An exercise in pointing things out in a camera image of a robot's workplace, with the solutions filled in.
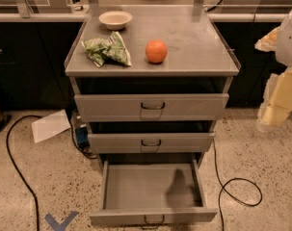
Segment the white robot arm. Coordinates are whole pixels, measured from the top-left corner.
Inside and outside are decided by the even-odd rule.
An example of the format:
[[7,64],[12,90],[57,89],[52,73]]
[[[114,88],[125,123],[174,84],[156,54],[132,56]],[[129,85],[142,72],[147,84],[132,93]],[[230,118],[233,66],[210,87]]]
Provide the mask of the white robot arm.
[[258,130],[267,133],[280,127],[292,113],[292,10],[255,48],[274,51],[276,60],[286,66],[281,74],[270,75],[257,114]]

